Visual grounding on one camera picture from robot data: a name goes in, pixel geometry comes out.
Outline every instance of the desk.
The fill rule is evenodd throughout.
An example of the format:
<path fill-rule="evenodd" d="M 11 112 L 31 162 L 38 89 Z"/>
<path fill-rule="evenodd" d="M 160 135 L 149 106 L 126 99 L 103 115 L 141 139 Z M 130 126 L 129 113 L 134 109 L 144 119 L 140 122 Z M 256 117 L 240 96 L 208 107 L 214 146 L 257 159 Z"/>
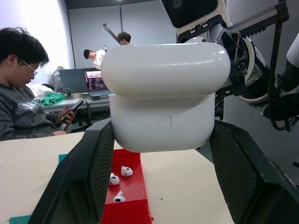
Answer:
<path fill-rule="evenodd" d="M 58 155 L 68 153 L 82 135 L 0 142 L 0 224 L 33 212 Z M 141 160 L 153 224 L 233 224 L 214 166 L 201 154 L 143 153 Z"/>
<path fill-rule="evenodd" d="M 47 112 L 60 112 L 62 111 L 67 105 L 73 106 L 78 102 L 79 99 L 65 99 L 59 104 L 50 105 L 50 106 L 42 106 L 43 110 Z M 109 106 L 109 99 L 108 97 L 104 97 L 100 100 L 91 100 L 87 98 L 87 102 L 89 106 L 92 107 L 102 107 L 102 106 Z M 79 109 L 86 108 L 86 102 L 84 102 Z"/>

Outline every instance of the smartphone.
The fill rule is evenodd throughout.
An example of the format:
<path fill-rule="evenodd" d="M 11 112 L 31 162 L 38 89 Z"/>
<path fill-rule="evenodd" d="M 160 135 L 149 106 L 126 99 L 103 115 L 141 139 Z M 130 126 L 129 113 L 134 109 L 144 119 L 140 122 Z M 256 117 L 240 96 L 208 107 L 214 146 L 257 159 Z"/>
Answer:
<path fill-rule="evenodd" d="M 74 106 L 72 106 L 68 112 L 61 118 L 62 122 L 65 122 L 66 116 L 70 114 L 70 112 L 75 112 L 82 104 L 84 103 L 84 100 L 79 100 Z"/>

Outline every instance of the white shirt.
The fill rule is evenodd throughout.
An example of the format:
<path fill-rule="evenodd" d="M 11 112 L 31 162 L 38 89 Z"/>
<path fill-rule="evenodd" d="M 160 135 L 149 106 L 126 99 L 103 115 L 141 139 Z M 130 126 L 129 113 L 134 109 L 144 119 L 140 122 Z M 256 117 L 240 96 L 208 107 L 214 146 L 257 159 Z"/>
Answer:
<path fill-rule="evenodd" d="M 103 60 L 103 57 L 104 55 L 106 54 L 106 52 L 104 50 L 98 50 L 96 52 L 96 57 L 94 59 L 92 59 L 92 62 L 94 64 L 94 66 L 97 68 L 97 69 L 100 69 L 101 68 L 101 64 L 102 64 L 102 60 Z"/>

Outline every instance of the ceiling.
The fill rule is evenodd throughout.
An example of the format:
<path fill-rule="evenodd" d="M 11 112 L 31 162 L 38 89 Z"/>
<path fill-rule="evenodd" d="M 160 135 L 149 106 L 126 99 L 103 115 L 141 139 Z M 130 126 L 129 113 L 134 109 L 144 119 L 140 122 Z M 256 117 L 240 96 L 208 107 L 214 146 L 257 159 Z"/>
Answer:
<path fill-rule="evenodd" d="M 67 9 L 117 6 L 151 0 L 65 0 Z"/>

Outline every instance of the laptop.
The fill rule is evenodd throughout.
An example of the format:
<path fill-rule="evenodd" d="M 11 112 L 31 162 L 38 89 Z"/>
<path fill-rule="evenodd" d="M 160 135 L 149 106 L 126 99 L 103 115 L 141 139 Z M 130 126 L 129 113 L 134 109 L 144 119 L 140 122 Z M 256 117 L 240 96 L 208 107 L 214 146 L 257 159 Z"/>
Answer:
<path fill-rule="evenodd" d="M 86 92 L 85 71 L 95 68 L 60 70 L 61 85 L 64 93 Z"/>
<path fill-rule="evenodd" d="M 87 92 L 92 98 L 112 94 L 104 84 L 101 70 L 85 71 L 85 81 Z"/>

